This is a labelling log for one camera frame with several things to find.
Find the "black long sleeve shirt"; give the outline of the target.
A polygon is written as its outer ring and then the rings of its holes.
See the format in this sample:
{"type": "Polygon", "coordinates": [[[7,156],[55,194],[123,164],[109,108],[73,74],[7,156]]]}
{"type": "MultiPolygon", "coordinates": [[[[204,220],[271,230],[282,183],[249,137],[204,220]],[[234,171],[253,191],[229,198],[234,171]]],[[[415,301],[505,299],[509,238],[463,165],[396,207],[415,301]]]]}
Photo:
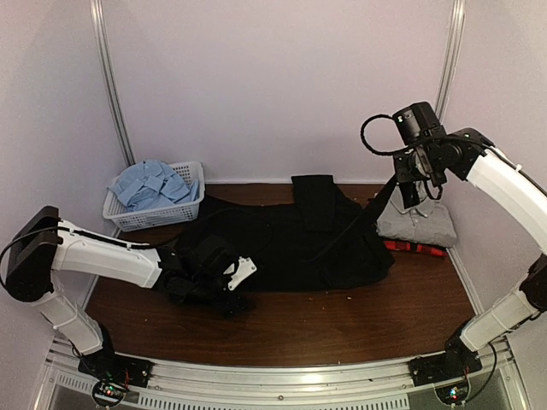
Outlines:
{"type": "Polygon", "coordinates": [[[330,175],[291,181],[291,204],[244,206],[206,197],[175,248],[188,255],[208,239],[224,240],[257,267],[239,287],[246,291],[346,290],[385,279],[394,259],[376,221],[397,181],[390,179],[366,207],[349,199],[330,175]]]}

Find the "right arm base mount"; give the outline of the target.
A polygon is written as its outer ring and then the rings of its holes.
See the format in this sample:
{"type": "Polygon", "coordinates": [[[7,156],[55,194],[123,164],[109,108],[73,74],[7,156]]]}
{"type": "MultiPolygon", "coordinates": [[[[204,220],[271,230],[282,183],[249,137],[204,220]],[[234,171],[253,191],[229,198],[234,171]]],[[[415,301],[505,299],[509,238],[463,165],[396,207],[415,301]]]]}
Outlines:
{"type": "Polygon", "coordinates": [[[478,354],[460,338],[464,325],[447,339],[443,352],[419,356],[408,363],[414,386],[433,384],[436,397],[451,407],[461,406],[471,397],[469,376],[482,369],[478,354]]]}

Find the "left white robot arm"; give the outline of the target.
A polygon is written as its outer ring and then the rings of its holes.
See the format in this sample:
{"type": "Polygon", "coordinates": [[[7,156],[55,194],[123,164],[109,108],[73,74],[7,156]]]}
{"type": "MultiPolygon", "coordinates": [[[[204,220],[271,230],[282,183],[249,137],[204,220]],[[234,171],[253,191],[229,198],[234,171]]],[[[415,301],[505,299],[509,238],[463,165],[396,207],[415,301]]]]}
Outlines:
{"type": "Polygon", "coordinates": [[[227,313],[244,306],[235,290],[257,268],[223,239],[212,236],[181,253],[168,246],[132,243],[84,230],[43,207],[5,247],[1,285],[19,302],[36,307],[91,367],[117,378],[123,362],[108,331],[64,293],[55,272],[82,272],[161,291],[175,299],[219,303],[227,313]]]}

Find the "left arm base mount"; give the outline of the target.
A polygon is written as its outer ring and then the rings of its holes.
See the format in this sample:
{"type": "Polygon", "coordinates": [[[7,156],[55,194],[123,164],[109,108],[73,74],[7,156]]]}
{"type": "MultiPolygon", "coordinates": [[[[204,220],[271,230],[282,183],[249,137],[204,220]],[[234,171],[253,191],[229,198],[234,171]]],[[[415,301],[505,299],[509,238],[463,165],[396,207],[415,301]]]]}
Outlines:
{"type": "Polygon", "coordinates": [[[146,388],[149,384],[151,362],[117,354],[108,338],[95,353],[82,354],[74,345],[72,352],[79,360],[78,371],[97,380],[91,398],[100,409],[120,405],[132,388],[146,388]]]}

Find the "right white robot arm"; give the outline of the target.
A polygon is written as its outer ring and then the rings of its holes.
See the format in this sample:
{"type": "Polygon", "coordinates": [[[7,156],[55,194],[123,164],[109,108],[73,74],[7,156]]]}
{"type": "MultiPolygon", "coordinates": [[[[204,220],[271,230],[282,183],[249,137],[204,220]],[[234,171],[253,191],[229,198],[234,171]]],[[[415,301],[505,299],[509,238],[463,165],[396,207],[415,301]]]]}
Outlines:
{"type": "Polygon", "coordinates": [[[448,174],[473,186],[491,204],[498,205],[495,221],[482,222],[486,231],[480,245],[484,267],[497,269],[524,244],[532,264],[515,276],[516,284],[491,307],[470,319],[447,342],[438,358],[444,376],[457,376],[476,352],[496,338],[517,330],[546,311],[546,192],[480,131],[466,127],[444,129],[428,102],[416,102],[397,111],[392,119],[403,140],[393,161],[400,182],[417,180],[441,188],[448,174]]]}

